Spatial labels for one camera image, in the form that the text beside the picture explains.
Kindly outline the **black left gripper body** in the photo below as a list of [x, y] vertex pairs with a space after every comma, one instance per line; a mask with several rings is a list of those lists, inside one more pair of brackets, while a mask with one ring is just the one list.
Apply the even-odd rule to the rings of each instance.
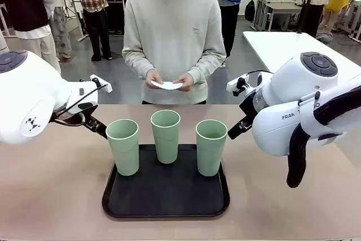
[[69, 127], [86, 126], [93, 121], [92, 113], [98, 107], [93, 102], [77, 103], [52, 114], [52, 122]]

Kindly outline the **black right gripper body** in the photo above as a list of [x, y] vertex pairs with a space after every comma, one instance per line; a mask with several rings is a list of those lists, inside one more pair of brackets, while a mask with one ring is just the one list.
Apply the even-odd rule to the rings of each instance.
[[243, 124], [252, 124], [255, 116], [258, 113], [253, 105], [253, 98], [255, 94], [256, 94], [255, 90], [248, 93], [245, 96], [244, 100], [239, 105], [239, 107], [245, 114], [245, 117], [241, 119], [241, 122]]

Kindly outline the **person's left hand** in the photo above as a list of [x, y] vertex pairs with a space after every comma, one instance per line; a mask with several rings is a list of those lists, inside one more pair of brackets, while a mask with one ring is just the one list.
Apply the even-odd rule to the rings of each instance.
[[184, 73], [173, 81], [174, 84], [182, 84], [178, 88], [179, 91], [188, 92], [192, 89], [194, 85], [193, 77], [189, 73]]

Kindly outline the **person's right hand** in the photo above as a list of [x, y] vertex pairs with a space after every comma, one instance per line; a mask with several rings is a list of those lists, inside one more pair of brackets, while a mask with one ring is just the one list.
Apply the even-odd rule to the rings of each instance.
[[160, 87], [152, 83], [153, 81], [157, 84], [163, 84], [163, 80], [158, 72], [155, 69], [150, 69], [146, 73], [146, 85], [150, 89], [160, 89]]

